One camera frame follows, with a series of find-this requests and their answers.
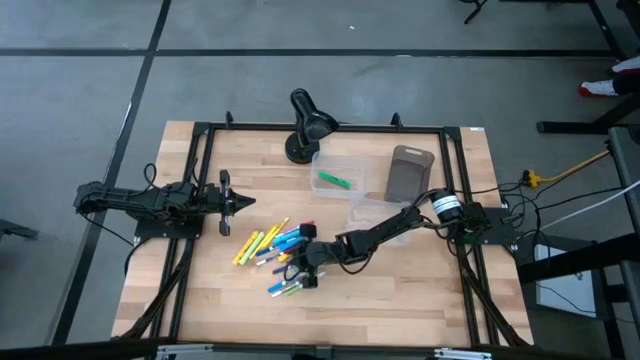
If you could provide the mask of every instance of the white cable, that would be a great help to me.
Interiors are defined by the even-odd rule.
[[[608,198],[606,198],[606,199],[604,199],[604,200],[602,200],[602,201],[600,201],[600,202],[597,202],[597,203],[595,203],[595,204],[593,204],[593,205],[587,206],[586,208],[584,208],[584,209],[580,209],[580,210],[578,210],[578,211],[576,211],[576,212],[574,212],[574,213],[571,213],[571,214],[569,214],[569,215],[567,215],[567,216],[561,217],[560,219],[558,219],[558,220],[556,220],[556,221],[554,221],[554,222],[552,222],[552,223],[550,223],[550,224],[547,224],[547,225],[545,225],[545,226],[541,227],[541,228],[540,228],[540,231],[542,231],[542,230],[544,230],[544,229],[548,229],[548,228],[552,227],[553,225],[556,225],[556,224],[558,224],[558,223],[561,223],[561,222],[563,222],[563,221],[565,221],[565,220],[567,220],[567,219],[570,219],[570,218],[572,218],[572,217],[574,217],[574,216],[576,216],[576,215],[580,215],[580,214],[582,214],[582,213],[584,213],[584,212],[587,212],[587,211],[589,211],[589,210],[591,210],[591,209],[593,209],[593,208],[596,208],[596,207],[598,207],[598,206],[600,206],[600,205],[604,205],[604,204],[608,203],[609,201],[611,201],[611,200],[613,200],[613,199],[615,199],[615,198],[619,197],[620,195],[624,195],[625,193],[629,192],[630,190],[632,190],[634,187],[636,187],[636,186],[638,186],[638,185],[640,185],[640,180],[638,180],[638,181],[636,181],[635,183],[633,183],[633,184],[629,185],[629,187],[627,187],[626,189],[624,189],[624,190],[622,190],[622,191],[620,191],[620,192],[618,192],[618,193],[616,193],[616,194],[613,194],[613,195],[609,196]]]

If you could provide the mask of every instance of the yellow cable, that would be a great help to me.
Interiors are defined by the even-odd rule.
[[[541,177],[541,178],[538,180],[538,182],[555,182],[555,181],[558,181],[558,180],[562,179],[563,177],[568,176],[568,175],[571,175],[571,174],[573,174],[574,172],[576,172],[576,171],[578,171],[578,170],[582,169],[583,167],[585,167],[585,166],[587,166],[587,165],[591,164],[592,162],[594,162],[594,161],[596,161],[596,160],[599,160],[599,159],[601,159],[601,158],[603,158],[603,157],[605,157],[605,156],[607,156],[607,155],[609,155],[609,151],[608,151],[608,150],[607,150],[607,151],[603,151],[603,152],[601,152],[600,154],[595,155],[595,156],[593,156],[593,157],[591,157],[591,158],[589,158],[589,159],[587,159],[587,160],[585,160],[585,161],[581,162],[580,164],[578,164],[578,165],[576,165],[576,166],[574,166],[574,167],[570,168],[569,170],[567,170],[567,171],[563,172],[563,173],[562,173],[562,174],[560,174],[560,175],[556,175],[556,176],[554,176],[554,177],[550,177],[550,178],[543,178],[543,177]]]

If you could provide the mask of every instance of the black lamp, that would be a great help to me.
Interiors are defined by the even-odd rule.
[[[304,89],[291,93],[291,104],[296,110],[296,132],[287,138],[284,151],[296,164],[308,164],[320,150],[318,141],[340,126],[331,115],[318,110]]]

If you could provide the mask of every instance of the yellow marker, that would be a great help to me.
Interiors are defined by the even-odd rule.
[[[262,244],[269,244],[271,242],[269,238],[271,237],[271,234],[273,234],[273,232],[276,231],[277,228],[278,228],[278,225],[273,225],[271,228],[269,228],[269,231],[267,231],[267,235],[265,235],[265,237],[262,239],[262,242],[258,244],[258,247],[253,251],[249,259],[253,259],[253,257],[256,256],[256,253],[258,252],[258,250],[262,250]]]
[[[258,234],[258,237],[253,241],[253,244],[251,244],[251,246],[249,246],[249,248],[247,249],[247,252],[242,255],[242,259],[240,259],[239,262],[240,265],[244,265],[247,263],[247,260],[249,260],[249,255],[253,254],[254,250],[258,248],[258,245],[260,245],[263,237],[264,233],[260,232],[260,234]]]
[[[244,245],[242,246],[242,249],[238,251],[238,255],[236,255],[236,257],[233,258],[233,265],[238,265],[238,263],[240,262],[240,259],[242,259],[242,255],[244,255],[244,253],[247,252],[247,249],[256,240],[256,238],[258,237],[258,234],[259,232],[257,231],[254,231],[253,234],[251,234],[251,237],[249,238],[249,240],[247,240],[247,242],[244,243]]]
[[[269,244],[271,244],[271,241],[273,241],[273,238],[275,238],[276,235],[280,233],[280,230],[282,230],[282,228],[287,225],[287,222],[289,222],[289,217],[284,218],[284,221],[282,221],[280,225],[274,225],[276,228],[273,229],[273,231],[270,231],[269,234],[267,234],[267,236],[264,238],[264,240],[262,240],[262,244],[258,246],[258,250],[266,249]]]

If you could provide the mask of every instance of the lamp base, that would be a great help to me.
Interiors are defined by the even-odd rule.
[[[287,141],[284,143],[284,152],[287,154],[287,158],[296,164],[308,164],[313,158],[313,154],[320,151],[320,144],[318,142],[312,142],[308,146],[300,146],[298,141],[298,134],[293,133],[289,135]]]

